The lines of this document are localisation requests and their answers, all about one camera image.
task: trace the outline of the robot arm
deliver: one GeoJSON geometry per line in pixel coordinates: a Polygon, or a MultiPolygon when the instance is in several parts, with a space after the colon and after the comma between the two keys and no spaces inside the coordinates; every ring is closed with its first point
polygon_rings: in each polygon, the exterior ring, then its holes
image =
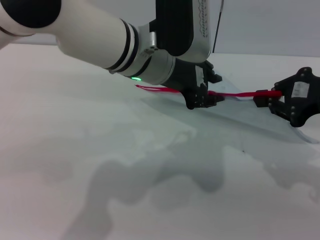
{"type": "Polygon", "coordinates": [[[37,33],[66,55],[180,91],[189,109],[211,107],[208,82],[221,79],[211,53],[208,0],[156,0],[156,19],[134,27],[87,0],[0,0],[0,49],[37,33]]]}

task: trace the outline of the white table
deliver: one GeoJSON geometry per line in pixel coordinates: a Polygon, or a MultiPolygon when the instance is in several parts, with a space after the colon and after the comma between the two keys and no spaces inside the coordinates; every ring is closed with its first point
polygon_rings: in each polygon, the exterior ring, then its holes
{"type": "MultiPolygon", "coordinates": [[[[243,91],[320,76],[320,58],[210,60],[243,91]]],[[[319,239],[320,146],[170,106],[55,46],[10,45],[0,72],[1,239],[319,239]]]]}

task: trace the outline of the white label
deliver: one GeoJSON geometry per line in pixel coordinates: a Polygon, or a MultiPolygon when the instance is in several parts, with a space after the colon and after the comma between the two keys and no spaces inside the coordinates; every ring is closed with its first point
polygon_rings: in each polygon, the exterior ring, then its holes
{"type": "Polygon", "coordinates": [[[201,67],[195,66],[195,74],[197,86],[200,87],[201,84],[205,84],[204,70],[201,67]]]}
{"type": "Polygon", "coordinates": [[[310,84],[303,82],[303,81],[297,81],[294,84],[292,96],[291,98],[307,98],[309,93],[309,87],[310,84]]]}

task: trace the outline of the transparent plastic sheet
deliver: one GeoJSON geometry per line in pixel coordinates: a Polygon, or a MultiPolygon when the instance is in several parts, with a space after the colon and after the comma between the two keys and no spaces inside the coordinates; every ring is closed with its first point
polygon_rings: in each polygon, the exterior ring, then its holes
{"type": "MultiPolygon", "coordinates": [[[[209,83],[208,90],[217,93],[241,93],[238,88],[227,80],[215,84],[209,83]]],[[[186,105],[184,97],[179,93],[153,92],[153,94],[181,103],[184,107],[186,105]]],[[[252,97],[226,97],[225,101],[219,102],[217,106],[202,108],[200,110],[212,114],[213,118],[215,116],[227,118],[274,133],[279,136],[279,138],[286,139],[290,142],[294,142],[294,139],[298,136],[300,140],[309,144],[320,143],[319,140],[304,134],[299,128],[292,127],[288,121],[271,114],[267,107],[256,107],[252,97]]]]}

